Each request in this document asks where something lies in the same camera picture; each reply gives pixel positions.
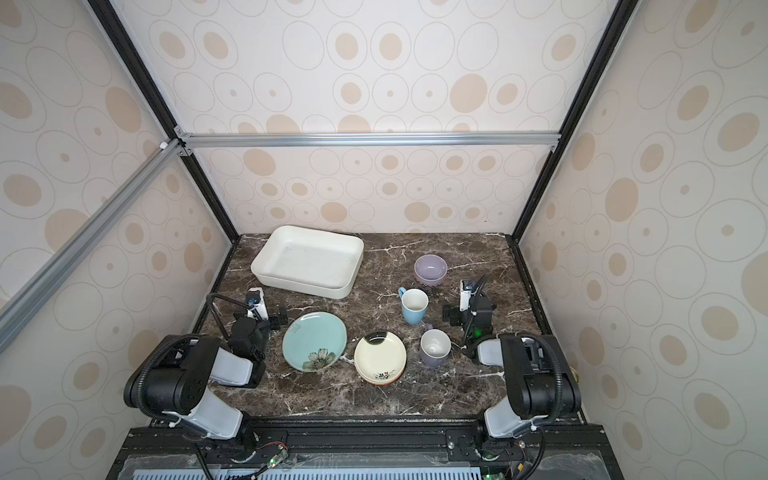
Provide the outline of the teal flower plate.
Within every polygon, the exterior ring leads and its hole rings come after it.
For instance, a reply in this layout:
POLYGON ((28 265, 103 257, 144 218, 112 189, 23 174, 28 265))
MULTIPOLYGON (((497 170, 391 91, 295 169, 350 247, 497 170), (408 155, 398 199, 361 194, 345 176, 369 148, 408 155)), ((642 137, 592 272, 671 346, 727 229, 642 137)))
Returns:
POLYGON ((313 312, 288 327, 282 341, 285 361, 301 372, 318 372, 333 365, 347 346, 347 329, 336 315, 313 312))

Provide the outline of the cream plate with dark rim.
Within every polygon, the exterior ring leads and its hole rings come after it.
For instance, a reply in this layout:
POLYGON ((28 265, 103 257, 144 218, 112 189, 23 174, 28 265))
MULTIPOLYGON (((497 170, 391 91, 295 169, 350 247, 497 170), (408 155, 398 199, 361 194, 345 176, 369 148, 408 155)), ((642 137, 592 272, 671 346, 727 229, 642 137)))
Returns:
POLYGON ((397 381, 405 370, 407 351, 402 340, 389 331, 372 332, 356 345, 354 366, 366 382, 383 386, 397 381))

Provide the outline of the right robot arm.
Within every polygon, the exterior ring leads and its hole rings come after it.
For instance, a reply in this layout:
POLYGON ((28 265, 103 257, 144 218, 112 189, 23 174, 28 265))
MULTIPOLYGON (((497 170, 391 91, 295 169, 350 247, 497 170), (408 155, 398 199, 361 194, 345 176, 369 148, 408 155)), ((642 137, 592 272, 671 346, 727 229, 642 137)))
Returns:
POLYGON ((459 304, 443 307, 443 320, 462 328, 461 353, 475 363, 503 369, 506 396, 484 411, 487 434, 519 438, 581 409, 581 392, 552 335, 497 333, 496 304, 484 292, 486 275, 460 283, 459 304))

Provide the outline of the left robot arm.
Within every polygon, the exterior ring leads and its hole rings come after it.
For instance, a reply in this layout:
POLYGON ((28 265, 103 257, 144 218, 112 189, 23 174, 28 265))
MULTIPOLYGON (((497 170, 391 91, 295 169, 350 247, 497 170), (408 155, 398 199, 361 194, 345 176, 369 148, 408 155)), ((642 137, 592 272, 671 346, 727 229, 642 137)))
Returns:
POLYGON ((125 384, 125 404, 170 427, 182 426, 204 439, 251 446, 252 418, 229 406, 210 389, 211 382, 255 388, 266 372, 269 337, 288 324, 287 309, 266 308, 260 287, 243 301, 210 293, 206 305, 220 335, 168 335, 125 384))

